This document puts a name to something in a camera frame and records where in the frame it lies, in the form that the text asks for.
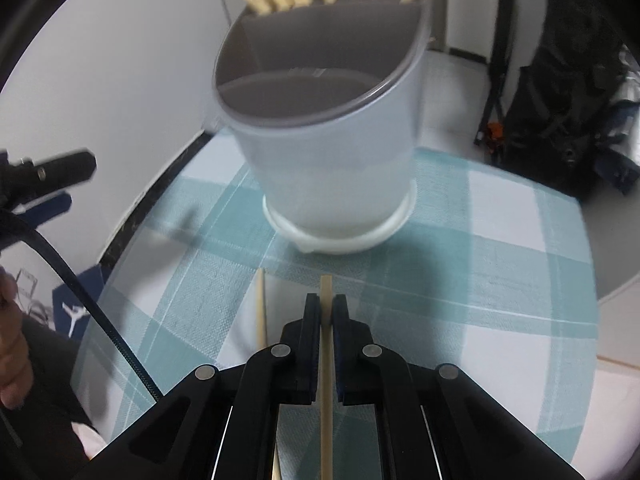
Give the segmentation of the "person's left hand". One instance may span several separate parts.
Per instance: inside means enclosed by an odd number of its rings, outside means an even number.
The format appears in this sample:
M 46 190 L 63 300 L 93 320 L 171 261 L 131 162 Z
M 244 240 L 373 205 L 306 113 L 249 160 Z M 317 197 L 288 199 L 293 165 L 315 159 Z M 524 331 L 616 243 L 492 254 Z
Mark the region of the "person's left hand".
M 28 343 L 23 333 L 23 312 L 16 303 L 17 286 L 1 269 L 0 392 L 8 410 L 19 408 L 34 383 Z

